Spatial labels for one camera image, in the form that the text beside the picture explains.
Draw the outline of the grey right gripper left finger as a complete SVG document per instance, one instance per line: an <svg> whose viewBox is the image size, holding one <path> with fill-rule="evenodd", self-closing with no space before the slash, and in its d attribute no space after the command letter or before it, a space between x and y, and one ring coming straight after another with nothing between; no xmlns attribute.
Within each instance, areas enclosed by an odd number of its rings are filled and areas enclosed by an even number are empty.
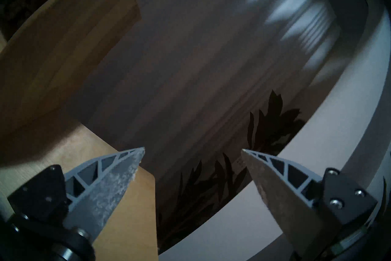
<svg viewBox="0 0 391 261"><path fill-rule="evenodd" d="M83 162L67 173L50 165L14 190L8 202L16 214L65 229L79 227L94 241L134 180L145 148Z"/></svg>

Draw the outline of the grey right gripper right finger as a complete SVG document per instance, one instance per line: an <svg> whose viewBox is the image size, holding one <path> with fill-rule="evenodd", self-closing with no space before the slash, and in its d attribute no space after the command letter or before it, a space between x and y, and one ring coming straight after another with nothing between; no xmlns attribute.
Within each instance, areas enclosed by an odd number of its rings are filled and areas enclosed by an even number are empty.
<svg viewBox="0 0 391 261"><path fill-rule="evenodd" d="M340 170L327 167L320 176L248 149L241 157L298 259L338 259L368 233L378 201Z"/></svg>

